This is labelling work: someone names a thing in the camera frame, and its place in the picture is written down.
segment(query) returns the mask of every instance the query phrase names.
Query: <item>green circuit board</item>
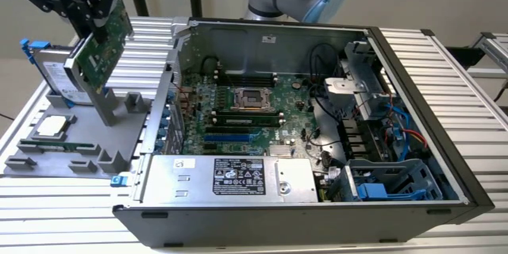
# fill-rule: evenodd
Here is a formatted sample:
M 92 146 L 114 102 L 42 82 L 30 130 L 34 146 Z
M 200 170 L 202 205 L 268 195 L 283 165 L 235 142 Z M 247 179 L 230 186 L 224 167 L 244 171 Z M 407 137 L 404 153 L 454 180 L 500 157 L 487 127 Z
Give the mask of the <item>green circuit board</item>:
M 91 35 L 90 41 L 76 56 L 76 63 L 83 70 L 86 82 L 94 90 L 100 89 L 106 84 L 124 51 L 126 36 L 132 33 L 123 0 L 118 1 L 110 14 L 106 30 L 108 39 L 103 43 L 98 43 Z
M 267 87 L 270 90 L 270 104 L 276 113 L 284 113 L 283 124 L 279 127 L 259 127 L 250 124 L 243 125 L 248 128 L 250 142 L 208 142 L 206 136 L 210 135 L 207 127 L 214 127 L 211 121 L 212 110 L 230 111 L 235 106 L 235 91 L 239 87 L 218 86 L 212 79 L 199 74 L 184 76 L 184 90 L 194 92 L 187 93 L 190 104 L 184 104 L 182 110 L 184 113 L 186 123 L 186 140 L 184 155 L 271 155 L 270 146 L 288 145 L 291 139 L 292 158 L 308 158 L 310 153 L 316 154 L 318 150 L 312 146 L 306 149 L 307 142 L 302 139 L 302 130 L 306 129 L 307 134 L 316 128 L 315 114 L 308 110 L 310 93 L 307 86 L 294 89 L 292 84 L 302 83 L 302 79 L 296 76 L 279 76 L 275 87 Z M 296 103 L 300 102 L 306 106 L 299 110 Z M 195 111 L 195 107 L 200 105 L 200 111 Z M 215 149 L 206 148 L 212 144 Z

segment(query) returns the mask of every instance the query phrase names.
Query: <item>cable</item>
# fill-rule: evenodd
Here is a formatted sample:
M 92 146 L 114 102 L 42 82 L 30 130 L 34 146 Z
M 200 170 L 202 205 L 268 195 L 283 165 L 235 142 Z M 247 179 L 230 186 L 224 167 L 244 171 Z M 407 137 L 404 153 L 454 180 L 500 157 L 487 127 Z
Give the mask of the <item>cable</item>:
M 424 144 L 424 146 L 427 148 L 427 140 L 420 133 L 418 133 L 415 130 L 410 130 L 410 129 L 403 129 L 403 131 L 410 133 L 411 135 L 415 135 L 418 138 L 420 138 L 422 140 L 419 140 L 419 141 Z
M 423 144 L 423 141 L 422 139 L 419 138 L 419 136 L 414 135 L 412 133 L 410 133 L 410 135 Z
M 316 57 L 314 57 L 316 49 L 318 49 L 319 47 L 322 47 L 322 46 L 330 47 L 330 48 L 332 49 L 334 54 L 335 54 L 335 59 L 336 59 L 336 62 L 338 62 L 336 64 L 339 64 L 339 61 L 340 61 L 340 58 L 339 58 L 339 54 L 338 54 L 338 52 L 336 52 L 336 49 L 335 49 L 335 47 L 334 47 L 331 44 L 328 44 L 328 43 L 320 43 L 320 44 L 315 45 L 315 46 L 312 47 L 312 49 L 311 49 L 311 52 L 310 52 L 310 74 L 311 74 L 311 82 L 312 82 L 312 78 L 314 78 L 314 67 L 312 67 L 312 63 L 314 63 L 315 59 L 319 59 L 319 60 L 322 61 L 322 64 L 324 64 L 324 59 L 323 59 L 322 56 L 318 55 Z
M 499 101 L 499 99 L 502 98 L 504 92 L 506 92 L 506 89 L 502 89 L 502 90 L 499 91 L 498 95 L 495 96 L 494 102 L 498 102 L 498 101 Z
M 334 141 L 334 142 L 331 142 L 328 144 L 316 144 L 315 142 L 311 141 L 311 137 L 316 133 L 318 130 L 319 130 L 319 127 L 315 129 L 315 131 L 312 131 L 311 135 L 307 137 L 307 143 L 311 143 L 316 147 L 324 147 L 324 146 L 328 146 L 328 145 L 334 145 L 335 143 L 342 143 L 343 142 L 342 140 L 338 140 L 338 141 Z
M 312 89 L 315 88 L 315 87 L 319 87 L 319 85 L 318 84 L 315 84 L 314 86 L 311 86 L 311 88 L 310 88 L 310 97 L 311 97 L 311 91 L 312 91 Z M 323 109 L 323 111 L 324 111 L 324 113 L 327 113 L 328 115 L 330 115 L 330 117 L 332 117 L 334 119 L 335 119 L 335 121 L 338 122 L 338 123 L 340 123 L 340 119 L 324 108 L 324 106 L 323 106 L 323 104 L 322 104 L 322 102 L 319 101 L 319 99 L 318 99 L 318 96 L 315 95 L 315 100 L 316 100 L 316 103 L 318 103 L 318 105 L 319 105 L 319 107 Z
M 355 108 L 355 110 L 352 111 L 352 114 L 351 114 L 351 118 L 355 117 L 356 113 L 360 111 L 360 107 L 363 107 L 364 104 L 366 104 L 371 99 L 372 99 L 372 96 L 371 96 L 368 99 L 366 99 L 366 100 L 363 101 L 363 103 Z
M 6 114 L 2 114 L 2 113 L 0 113 L 0 116 L 2 116 L 3 118 L 8 119 L 8 120 L 15 121 L 15 119 L 14 119 L 11 116 L 7 116 Z
M 204 74 L 204 72 L 203 72 L 203 69 L 206 68 L 206 62 L 207 62 L 207 60 L 208 59 L 214 59 L 218 63 L 220 62 L 220 60 L 219 60 L 219 58 L 216 57 L 216 56 L 211 56 L 211 55 L 208 55 L 208 56 L 206 56 L 204 58 L 203 58 L 203 61 L 202 61 L 202 68 L 199 69 L 199 73 L 200 73 L 200 75 L 206 75 Z
M 178 88 L 178 90 L 184 94 L 184 97 L 186 97 L 186 100 L 187 100 L 187 108 L 186 108 L 186 111 L 190 110 L 190 106 L 191 106 L 191 101 L 190 101 L 190 98 L 184 92 L 184 90 L 182 89 L 182 87 L 179 87 L 175 83 L 172 83 L 175 85 L 175 87 Z
M 406 119 L 406 127 L 408 127 L 408 126 L 410 126 L 410 119 L 411 119 L 410 114 L 406 113 L 400 108 L 398 108 L 398 107 L 394 106 L 394 105 L 387 104 L 386 107 L 388 107 L 390 110 L 395 111 L 398 114 L 400 114 L 402 116 L 404 116 L 404 119 Z M 404 150 L 403 150 L 403 154 L 400 154 L 400 158 L 399 158 L 398 162 L 404 161 L 406 156 L 407 156 L 407 154 L 410 153 L 410 135 L 406 134 L 406 133 L 404 133 L 404 135 L 406 135 L 406 136 L 404 136 L 404 137 L 406 137 L 406 138 L 404 138 L 404 140 L 406 140 L 406 142 L 404 142 Z

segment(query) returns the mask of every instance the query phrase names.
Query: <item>blue latch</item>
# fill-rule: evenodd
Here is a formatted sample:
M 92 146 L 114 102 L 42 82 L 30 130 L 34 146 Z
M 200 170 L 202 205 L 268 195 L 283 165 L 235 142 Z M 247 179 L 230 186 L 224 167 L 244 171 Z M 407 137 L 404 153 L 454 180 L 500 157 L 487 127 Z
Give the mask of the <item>blue latch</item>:
M 51 43 L 47 41 L 34 41 L 28 47 L 32 49 L 46 49 L 47 47 L 51 46 Z
M 364 183 L 356 188 L 358 196 L 362 200 L 422 200 L 426 190 L 416 190 L 412 193 L 387 193 L 383 184 Z
M 111 187 L 127 187 L 128 177 L 116 175 L 111 178 L 110 186 Z

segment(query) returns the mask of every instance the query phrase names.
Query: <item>metal rack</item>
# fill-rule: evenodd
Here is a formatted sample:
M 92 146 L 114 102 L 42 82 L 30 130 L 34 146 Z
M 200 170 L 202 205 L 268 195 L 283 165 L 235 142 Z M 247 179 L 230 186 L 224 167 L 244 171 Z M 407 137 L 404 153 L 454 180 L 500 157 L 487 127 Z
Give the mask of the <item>metal rack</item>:
M 134 17 L 132 25 L 135 37 L 127 43 L 108 86 L 118 94 L 135 90 L 154 99 L 166 63 L 163 50 L 172 46 L 172 19 Z M 508 252 L 507 117 L 432 36 L 419 30 L 383 29 L 383 33 L 496 209 L 463 225 L 434 228 L 407 243 L 176 249 L 180 253 Z M 48 106 L 46 90 L 42 84 L 0 140 L 0 161 Z M 154 253 L 111 212 L 111 206 L 120 204 L 130 192 L 130 188 L 112 189 L 108 180 L 2 178 L 2 252 L 68 253 L 79 249 Z M 156 251 L 174 253 L 175 249 Z

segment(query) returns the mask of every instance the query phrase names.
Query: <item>black cable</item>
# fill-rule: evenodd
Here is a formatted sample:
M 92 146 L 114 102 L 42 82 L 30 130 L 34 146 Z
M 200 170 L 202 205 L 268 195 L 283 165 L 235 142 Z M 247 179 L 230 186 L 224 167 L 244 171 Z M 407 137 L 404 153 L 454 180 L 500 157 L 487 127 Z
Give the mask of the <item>black cable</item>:
M 14 119 L 12 117 L 7 116 L 6 114 L 2 114 L 2 113 L 0 113 L 0 116 L 2 116 L 3 118 L 7 118 L 8 120 L 15 121 L 15 119 Z
M 336 60 L 338 60 L 338 64 L 339 64 L 339 60 L 340 60 L 340 58 L 339 58 L 339 54 L 338 54 L 338 52 L 336 52 L 336 49 L 335 49 L 335 47 L 334 47 L 331 44 L 328 44 L 328 43 L 320 43 L 320 44 L 315 45 L 315 46 L 312 47 L 312 49 L 311 49 L 311 52 L 310 52 L 310 74 L 311 74 L 311 80 L 312 80 L 312 78 L 314 78 L 314 67 L 312 67 L 312 63 L 314 63 L 314 61 L 315 61 L 315 58 L 319 58 L 319 60 L 320 60 L 322 63 L 324 64 L 323 57 L 320 57 L 320 56 L 314 57 L 316 49 L 318 49 L 319 47 L 322 47 L 322 46 L 330 47 L 330 48 L 332 49 L 334 54 L 335 54 L 335 58 L 336 58 Z
M 200 69 L 199 69 L 199 73 L 200 73 L 200 75 L 206 75 L 206 73 L 203 72 L 203 69 L 204 69 L 204 67 L 206 67 L 206 62 L 207 62 L 207 60 L 208 59 L 214 59 L 216 62 L 219 62 L 219 58 L 216 57 L 216 56 L 211 56 L 211 55 L 208 55 L 208 56 L 206 56 L 204 58 L 203 58 L 203 61 L 202 61 L 202 67 L 200 67 Z
M 311 88 L 310 88 L 310 97 L 311 97 L 311 91 L 312 91 L 312 88 L 315 88 L 315 87 L 319 87 L 318 85 L 314 85 L 314 86 L 311 86 Z M 319 99 L 318 99 L 318 96 L 315 95 L 315 100 L 316 100 L 316 103 L 318 103 L 318 105 L 319 105 L 319 107 L 323 109 L 323 111 L 330 115 L 330 117 L 332 117 L 334 119 L 335 119 L 335 121 L 338 122 L 338 123 L 340 123 L 340 119 L 324 108 L 324 106 L 323 106 L 323 104 L 322 104 L 322 102 L 319 101 Z
M 316 133 L 319 128 L 315 129 L 315 131 L 312 131 L 310 137 L 307 138 L 307 143 L 311 143 L 312 145 L 315 145 L 316 147 L 324 147 L 324 146 L 328 146 L 328 145 L 334 145 L 335 143 L 342 143 L 343 141 L 342 140 L 338 140 L 338 141 L 334 141 L 328 144 L 316 144 L 315 142 L 311 141 L 311 137 L 312 135 Z
M 502 98 L 504 92 L 506 92 L 506 89 L 502 89 L 502 90 L 499 91 L 498 95 L 495 96 L 494 102 L 498 102 L 498 101 L 499 101 L 499 99 Z

